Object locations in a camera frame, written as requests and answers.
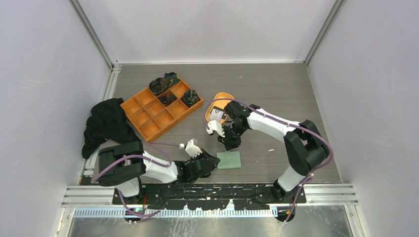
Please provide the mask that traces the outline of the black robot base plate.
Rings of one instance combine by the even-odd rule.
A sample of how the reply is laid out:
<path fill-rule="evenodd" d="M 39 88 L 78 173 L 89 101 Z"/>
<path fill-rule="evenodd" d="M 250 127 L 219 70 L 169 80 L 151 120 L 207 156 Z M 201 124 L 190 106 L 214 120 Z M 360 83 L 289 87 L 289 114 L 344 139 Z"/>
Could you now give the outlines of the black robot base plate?
<path fill-rule="evenodd" d="M 151 210 L 224 210 L 232 202 L 235 210 L 264 210 L 271 204 L 305 203 L 304 193 L 279 197 L 274 186 L 266 183 L 241 184 L 143 184 L 140 194 L 124 199 L 127 205 L 147 206 Z"/>

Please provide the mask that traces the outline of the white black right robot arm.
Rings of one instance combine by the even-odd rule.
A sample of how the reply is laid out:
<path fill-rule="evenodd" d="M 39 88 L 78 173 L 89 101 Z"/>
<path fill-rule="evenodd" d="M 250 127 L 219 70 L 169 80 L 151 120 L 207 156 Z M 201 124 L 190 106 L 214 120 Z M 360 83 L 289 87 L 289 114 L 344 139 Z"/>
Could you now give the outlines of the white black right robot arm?
<path fill-rule="evenodd" d="M 289 166 L 274 182 L 274 196 L 279 202 L 288 202 L 293 197 L 295 187 L 331 154 L 325 139 L 310 120 L 286 120 L 259 106 L 247 107 L 236 101 L 227 103 L 224 110 L 232 120 L 230 125 L 222 127 L 224 134 L 218 137 L 226 150 L 238 148 L 241 136 L 249 129 L 263 132 L 284 143 Z"/>

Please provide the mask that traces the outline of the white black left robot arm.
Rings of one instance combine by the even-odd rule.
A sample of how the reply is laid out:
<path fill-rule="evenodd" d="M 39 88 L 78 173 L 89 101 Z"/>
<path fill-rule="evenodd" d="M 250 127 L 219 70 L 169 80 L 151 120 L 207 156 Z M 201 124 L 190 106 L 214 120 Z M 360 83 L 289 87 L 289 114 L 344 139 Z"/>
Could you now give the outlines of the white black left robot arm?
<path fill-rule="evenodd" d="M 199 178 L 208 178 L 220 159 L 200 148 L 196 139 L 177 144 L 190 159 L 187 161 L 157 158 L 144 150 L 140 141 L 104 148 L 98 153 L 99 173 L 93 178 L 102 187 L 115 187 L 133 204 L 144 197 L 141 176 L 159 180 L 163 184 L 193 184 Z"/>

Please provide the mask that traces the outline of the green card holder wallet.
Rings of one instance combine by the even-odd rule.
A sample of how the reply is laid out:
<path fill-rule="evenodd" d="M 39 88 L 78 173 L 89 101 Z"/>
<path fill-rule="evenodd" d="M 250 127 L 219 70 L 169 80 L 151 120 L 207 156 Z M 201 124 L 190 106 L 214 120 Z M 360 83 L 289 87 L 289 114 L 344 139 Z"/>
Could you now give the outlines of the green card holder wallet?
<path fill-rule="evenodd" d="M 242 167 L 239 151 L 220 152 L 216 154 L 216 157 L 220 159 L 217 169 L 237 169 Z"/>

